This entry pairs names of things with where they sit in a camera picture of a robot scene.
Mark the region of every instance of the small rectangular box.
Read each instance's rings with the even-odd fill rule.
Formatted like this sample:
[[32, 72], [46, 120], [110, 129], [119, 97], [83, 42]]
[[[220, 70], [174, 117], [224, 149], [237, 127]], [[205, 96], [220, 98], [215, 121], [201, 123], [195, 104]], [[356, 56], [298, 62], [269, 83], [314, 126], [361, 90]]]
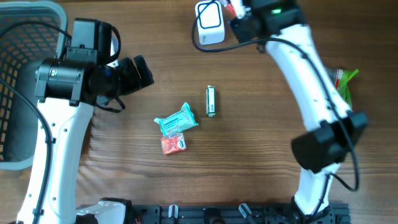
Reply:
[[216, 87], [214, 86], [207, 86], [206, 114], [209, 118], [214, 118], [216, 116]]

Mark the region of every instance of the robotic arm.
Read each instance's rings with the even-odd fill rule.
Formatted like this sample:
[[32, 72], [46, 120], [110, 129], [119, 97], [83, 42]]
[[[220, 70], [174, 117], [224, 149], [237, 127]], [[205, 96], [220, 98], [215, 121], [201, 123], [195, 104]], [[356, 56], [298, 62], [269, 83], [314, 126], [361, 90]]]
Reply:
[[[301, 49], [283, 41], [259, 41], [282, 70], [308, 131], [292, 140], [293, 154], [302, 167], [298, 191], [292, 198], [292, 222], [313, 222], [330, 209], [328, 193], [333, 174], [350, 152], [350, 144], [358, 141], [367, 117], [354, 114], [329, 81], [310, 28], [295, 1], [231, 0], [231, 4], [236, 18], [229, 24], [240, 43], [271, 37]], [[142, 57], [135, 58], [138, 71], [129, 58], [121, 60], [116, 68], [105, 66], [115, 59], [109, 57], [112, 53], [108, 50], [111, 30], [115, 28], [104, 22], [77, 19], [67, 59], [47, 59], [36, 71], [38, 108], [51, 124], [53, 136], [39, 223], [84, 223], [87, 219], [97, 223], [132, 222], [134, 211], [131, 202], [125, 200], [107, 198], [95, 206], [75, 209], [78, 161], [94, 106], [118, 101], [118, 96], [153, 83]], [[32, 223], [36, 212], [45, 170], [44, 138], [39, 128], [32, 176], [18, 214], [18, 220], [24, 223]]]

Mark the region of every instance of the wood surface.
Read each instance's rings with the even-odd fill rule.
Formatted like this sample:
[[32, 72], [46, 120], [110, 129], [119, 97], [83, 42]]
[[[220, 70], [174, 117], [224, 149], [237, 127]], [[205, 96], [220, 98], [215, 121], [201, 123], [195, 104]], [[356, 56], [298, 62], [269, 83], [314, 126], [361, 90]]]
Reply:
[[[324, 63], [358, 68], [353, 108], [370, 126], [356, 152], [357, 193], [333, 182], [330, 200], [349, 203], [353, 223], [398, 220], [398, 15], [396, 0], [299, 1]], [[155, 84], [122, 97], [120, 114], [95, 110], [76, 185], [76, 205], [101, 197], [135, 204], [209, 205], [289, 202], [300, 166], [290, 140], [305, 132], [296, 101], [277, 65], [248, 46], [219, 54], [192, 47], [196, 1], [60, 1], [69, 31], [76, 17], [106, 21], [122, 39], [121, 58], [145, 56]], [[225, 45], [235, 44], [230, 32]], [[206, 117], [207, 85], [218, 90], [217, 115]], [[190, 104], [199, 126], [184, 132], [188, 149], [164, 156], [154, 123]], [[339, 175], [353, 183], [351, 159]], [[0, 171], [0, 223], [15, 220], [30, 170]]]

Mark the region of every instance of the green packet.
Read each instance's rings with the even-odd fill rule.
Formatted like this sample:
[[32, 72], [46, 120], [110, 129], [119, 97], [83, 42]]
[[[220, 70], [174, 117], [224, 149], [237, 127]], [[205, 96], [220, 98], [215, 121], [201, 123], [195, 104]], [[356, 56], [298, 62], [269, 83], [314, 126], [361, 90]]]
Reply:
[[164, 137], [169, 134], [181, 133], [184, 130], [199, 125], [195, 122], [195, 118], [190, 111], [188, 103], [184, 103], [179, 112], [176, 112], [168, 118], [155, 118], [154, 121], [160, 125], [160, 130]]

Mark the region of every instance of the snack package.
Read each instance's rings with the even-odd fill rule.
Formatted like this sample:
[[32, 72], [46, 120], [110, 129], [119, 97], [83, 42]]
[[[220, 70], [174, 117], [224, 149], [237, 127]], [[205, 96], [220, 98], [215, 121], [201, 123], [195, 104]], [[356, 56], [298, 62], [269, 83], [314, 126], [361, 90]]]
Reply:
[[173, 152], [179, 152], [187, 148], [184, 135], [182, 133], [171, 134], [162, 138], [163, 154], [167, 155]]
[[160, 130], [165, 137], [170, 134], [181, 133], [188, 128], [199, 125], [195, 122], [188, 103], [184, 103], [179, 112], [168, 118], [155, 118], [154, 121], [160, 125]]

